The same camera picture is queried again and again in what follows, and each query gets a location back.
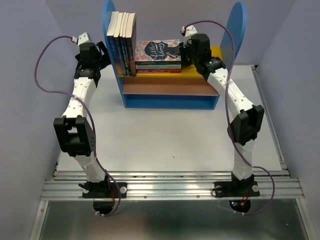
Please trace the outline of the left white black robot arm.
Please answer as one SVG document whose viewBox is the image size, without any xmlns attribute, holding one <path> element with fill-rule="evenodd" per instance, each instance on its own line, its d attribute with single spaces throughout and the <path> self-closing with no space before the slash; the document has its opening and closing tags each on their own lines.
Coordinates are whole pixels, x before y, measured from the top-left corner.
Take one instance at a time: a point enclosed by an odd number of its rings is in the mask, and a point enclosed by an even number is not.
<svg viewBox="0 0 320 240">
<path fill-rule="evenodd" d="M 78 61 L 73 81 L 72 97 L 61 117 L 55 118 L 53 127 L 60 149 L 74 158 L 86 174 L 87 180 L 79 186 L 84 197 L 106 197 L 111 193 L 110 179 L 98 165 L 95 157 L 96 134 L 88 122 L 87 108 L 97 89 L 101 70 L 111 61 L 103 42 L 91 41 L 79 45 Z"/>
</svg>

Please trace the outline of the Little Women floral book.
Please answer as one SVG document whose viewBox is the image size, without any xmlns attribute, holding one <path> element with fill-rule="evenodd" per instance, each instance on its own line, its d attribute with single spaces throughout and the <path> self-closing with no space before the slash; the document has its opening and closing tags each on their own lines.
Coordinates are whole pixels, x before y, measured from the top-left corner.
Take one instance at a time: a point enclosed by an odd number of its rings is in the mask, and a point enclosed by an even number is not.
<svg viewBox="0 0 320 240">
<path fill-rule="evenodd" d="M 139 40 L 135 46 L 136 62 L 180 62 L 179 39 Z"/>
</svg>

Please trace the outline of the A Tale of Two Cities book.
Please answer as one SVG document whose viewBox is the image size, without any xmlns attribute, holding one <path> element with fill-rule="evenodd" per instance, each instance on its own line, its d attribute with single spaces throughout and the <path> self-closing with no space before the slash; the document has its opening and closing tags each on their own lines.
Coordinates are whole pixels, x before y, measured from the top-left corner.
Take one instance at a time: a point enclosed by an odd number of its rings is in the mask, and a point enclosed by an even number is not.
<svg viewBox="0 0 320 240">
<path fill-rule="evenodd" d="M 136 13 L 129 13 L 126 29 L 125 29 L 125 40 L 126 40 L 126 46 L 127 46 L 130 75 L 132 77 L 137 76 L 136 64 L 135 64 L 135 48 L 136 48 L 136 38 L 137 38 L 136 16 L 137 16 Z"/>
</svg>

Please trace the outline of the Nineteen Eighty-Four dark book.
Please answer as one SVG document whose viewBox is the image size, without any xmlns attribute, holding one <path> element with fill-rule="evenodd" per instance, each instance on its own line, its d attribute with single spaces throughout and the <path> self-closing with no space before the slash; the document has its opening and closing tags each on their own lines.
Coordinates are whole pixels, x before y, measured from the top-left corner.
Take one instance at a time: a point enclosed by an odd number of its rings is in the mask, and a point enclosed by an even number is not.
<svg viewBox="0 0 320 240">
<path fill-rule="evenodd" d="M 126 76 L 127 70 L 125 67 L 125 61 L 124 61 L 121 38 L 120 38 L 120 30 L 121 30 L 121 26 L 122 26 L 123 12 L 114 11 L 113 13 L 116 16 L 116 24 L 114 27 L 113 38 L 115 41 L 116 53 L 117 53 L 117 59 L 116 59 L 116 66 L 118 67 L 117 74 L 122 75 L 122 76 Z"/>
</svg>

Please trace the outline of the Animal Farm blue book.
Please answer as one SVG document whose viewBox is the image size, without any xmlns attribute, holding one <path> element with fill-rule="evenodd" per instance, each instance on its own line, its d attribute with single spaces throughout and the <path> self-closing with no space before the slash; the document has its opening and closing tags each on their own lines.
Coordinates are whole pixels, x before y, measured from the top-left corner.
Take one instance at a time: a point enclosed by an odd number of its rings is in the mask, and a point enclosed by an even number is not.
<svg viewBox="0 0 320 240">
<path fill-rule="evenodd" d="M 128 21 L 128 13 L 127 12 L 122 12 L 119 13 L 122 14 L 121 22 L 120 22 L 120 29 L 119 29 L 119 40 L 120 40 L 120 49 L 121 49 L 121 54 L 122 54 L 122 61 L 123 61 L 123 75 L 128 76 L 130 73 L 128 63 L 127 63 L 127 49 L 126 49 L 126 44 L 125 44 L 125 30 L 126 30 L 126 25 Z"/>
</svg>

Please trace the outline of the Three Days to See book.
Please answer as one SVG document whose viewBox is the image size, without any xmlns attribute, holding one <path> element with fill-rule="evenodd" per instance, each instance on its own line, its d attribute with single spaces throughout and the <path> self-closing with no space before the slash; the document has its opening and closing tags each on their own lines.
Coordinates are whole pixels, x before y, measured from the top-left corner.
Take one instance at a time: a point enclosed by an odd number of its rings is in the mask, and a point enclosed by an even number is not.
<svg viewBox="0 0 320 240">
<path fill-rule="evenodd" d="M 132 35 L 133 35 L 133 23 L 134 13 L 124 12 L 122 19 L 121 44 L 124 57 L 125 76 L 132 76 L 133 71 L 131 67 L 132 58 Z"/>
</svg>

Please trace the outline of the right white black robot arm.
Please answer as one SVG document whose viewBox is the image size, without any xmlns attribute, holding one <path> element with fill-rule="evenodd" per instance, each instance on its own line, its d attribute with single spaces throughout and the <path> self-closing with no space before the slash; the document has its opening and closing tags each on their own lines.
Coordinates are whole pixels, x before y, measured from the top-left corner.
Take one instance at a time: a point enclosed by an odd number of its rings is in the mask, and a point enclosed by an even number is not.
<svg viewBox="0 0 320 240">
<path fill-rule="evenodd" d="M 193 65 L 225 101 L 227 134 L 234 147 L 234 162 L 230 181 L 216 181 L 212 195 L 217 198 L 260 195 L 253 174 L 254 141 L 261 130 L 265 110 L 253 104 L 230 78 L 219 57 L 213 57 L 210 39 L 204 33 L 183 34 L 179 44 L 182 63 Z"/>
</svg>

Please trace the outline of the Jane Eyre blue book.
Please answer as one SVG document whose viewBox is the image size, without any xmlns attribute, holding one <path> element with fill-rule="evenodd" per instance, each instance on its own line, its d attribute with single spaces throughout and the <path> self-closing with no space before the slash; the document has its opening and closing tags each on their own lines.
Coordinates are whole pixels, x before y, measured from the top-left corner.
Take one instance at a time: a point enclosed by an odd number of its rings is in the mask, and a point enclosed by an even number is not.
<svg viewBox="0 0 320 240">
<path fill-rule="evenodd" d="M 121 67 L 121 62 L 119 59 L 119 52 L 118 52 L 118 48 L 117 48 L 117 44 L 114 38 L 114 34 L 115 34 L 115 30 L 116 30 L 116 26 L 117 26 L 117 21 L 118 21 L 118 15 L 119 12 L 118 11 L 113 11 L 111 13 L 111 18 L 109 21 L 109 25 L 108 25 L 108 29 L 107 29 L 107 39 L 108 39 L 108 43 L 110 46 L 110 52 L 114 61 L 114 65 L 115 65 L 115 69 L 116 69 L 116 74 L 117 75 L 122 75 L 123 74 L 123 70 Z"/>
</svg>

